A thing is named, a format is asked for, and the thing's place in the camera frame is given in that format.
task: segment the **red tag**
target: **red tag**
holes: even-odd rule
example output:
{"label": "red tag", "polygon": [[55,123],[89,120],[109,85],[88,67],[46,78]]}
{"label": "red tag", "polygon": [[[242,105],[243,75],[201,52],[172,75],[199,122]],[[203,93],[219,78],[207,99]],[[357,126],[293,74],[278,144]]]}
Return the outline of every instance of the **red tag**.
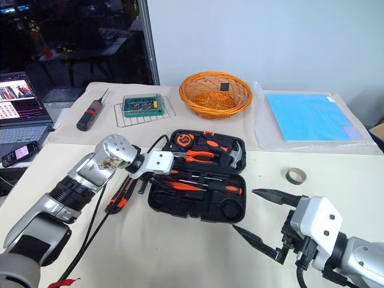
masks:
{"label": "red tag", "polygon": [[64,279],[62,281],[50,284],[48,288],[59,288],[61,286],[71,286],[73,282],[77,281],[78,279]]}

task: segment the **table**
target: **table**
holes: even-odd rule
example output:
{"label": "table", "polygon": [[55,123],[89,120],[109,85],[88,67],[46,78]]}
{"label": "table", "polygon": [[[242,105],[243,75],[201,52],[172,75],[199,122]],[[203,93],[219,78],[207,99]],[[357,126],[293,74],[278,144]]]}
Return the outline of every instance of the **table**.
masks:
{"label": "table", "polygon": [[[47,144],[0,208],[0,230],[9,231],[43,193],[49,192],[93,149],[93,145]],[[54,169],[52,159],[57,163]],[[285,179],[290,167],[307,173],[302,185],[295,186]],[[383,167],[384,157],[375,155],[248,151],[247,167],[242,172],[247,182],[247,211],[238,225],[258,234],[265,243],[280,247],[280,229],[290,208],[250,193],[252,188],[275,188],[297,195],[326,196],[342,214],[341,230],[347,236],[383,241]],[[103,209],[124,177],[124,171],[119,170],[109,182]],[[71,274],[71,278],[81,278],[71,287],[298,286],[293,252],[281,266],[248,245],[231,225],[155,212],[148,206],[147,196],[148,191],[144,195],[134,192],[124,210],[106,221]],[[93,199],[71,225],[72,237],[59,259],[41,269],[39,287],[46,288],[56,281],[80,248],[96,201]],[[102,210],[96,223],[103,215]],[[5,236],[1,233],[1,243]],[[311,288],[339,287],[313,268],[304,277]]]}
{"label": "table", "polygon": [[[94,99],[99,99],[105,90],[111,90],[110,95],[104,100],[104,107],[94,122],[92,128],[87,132],[76,129],[76,123],[89,107]],[[118,128],[114,113],[114,105],[122,103],[123,96],[145,93],[160,93],[168,97],[173,109],[176,112],[175,117],[160,121],[144,123],[125,128]],[[346,116],[353,121],[358,131],[371,139],[368,132],[348,109],[341,97],[331,94],[333,99]],[[179,97],[178,87],[171,86],[152,86],[138,84],[114,84],[104,82],[90,83],[84,94],[77,99],[72,108],[68,111],[62,125],[55,131],[50,138],[51,143],[76,143],[96,145],[109,134],[120,134],[127,138],[131,143],[139,146],[150,147],[154,140],[161,134],[170,135],[177,129],[190,129],[200,131],[213,131],[215,133],[228,134],[240,137],[244,140],[246,149],[249,151],[262,151],[255,133],[254,133],[254,111],[253,103],[246,111],[238,113],[233,117],[221,120],[207,121],[198,117],[189,109]],[[301,149],[302,152],[324,152],[324,153],[346,153],[346,154],[372,154],[383,155],[377,145],[371,140],[372,145],[359,147],[346,147],[343,149]]]}

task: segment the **laptop keyboard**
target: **laptop keyboard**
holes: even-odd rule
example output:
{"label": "laptop keyboard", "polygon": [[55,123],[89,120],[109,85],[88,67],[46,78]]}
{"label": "laptop keyboard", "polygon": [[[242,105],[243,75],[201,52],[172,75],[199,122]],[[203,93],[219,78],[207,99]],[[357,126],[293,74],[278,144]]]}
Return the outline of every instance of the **laptop keyboard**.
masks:
{"label": "laptop keyboard", "polygon": [[38,141],[48,126],[32,126],[2,129],[0,144]]}

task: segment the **robotic arm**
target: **robotic arm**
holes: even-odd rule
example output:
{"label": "robotic arm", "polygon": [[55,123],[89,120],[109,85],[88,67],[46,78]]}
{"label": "robotic arm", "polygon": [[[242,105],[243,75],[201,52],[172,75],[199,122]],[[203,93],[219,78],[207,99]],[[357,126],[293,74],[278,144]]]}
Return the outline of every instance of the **robotic arm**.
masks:
{"label": "robotic arm", "polygon": [[107,136],[9,231],[5,251],[0,254],[0,287],[38,286],[40,267],[54,262],[71,236],[67,224],[77,220],[117,168],[127,170],[136,179],[145,172],[169,174],[172,164],[171,152],[140,154],[140,149],[124,137]]}
{"label": "robotic arm", "polygon": [[297,254],[296,274],[301,288],[307,287],[302,273],[311,261],[312,267],[321,271],[324,278],[339,285],[384,287],[384,243],[371,243],[357,237],[347,239],[340,232],[343,219],[327,198],[295,196],[270,189],[252,192],[276,204],[296,208],[289,211],[281,229],[283,247],[273,249],[257,235],[238,226],[233,227],[252,247],[280,264],[284,264],[288,251],[293,249]]}

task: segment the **orange pliers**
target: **orange pliers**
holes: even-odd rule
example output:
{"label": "orange pliers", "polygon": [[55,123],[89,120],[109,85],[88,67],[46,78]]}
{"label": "orange pliers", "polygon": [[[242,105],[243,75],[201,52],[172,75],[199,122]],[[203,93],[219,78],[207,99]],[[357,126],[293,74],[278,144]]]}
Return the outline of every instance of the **orange pliers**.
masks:
{"label": "orange pliers", "polygon": [[208,158],[215,158],[215,154],[207,151],[192,151],[188,150],[187,152],[173,152],[175,157],[183,157],[185,162],[199,162],[199,163],[214,163],[213,161],[199,160],[196,159],[196,156],[204,156]]}

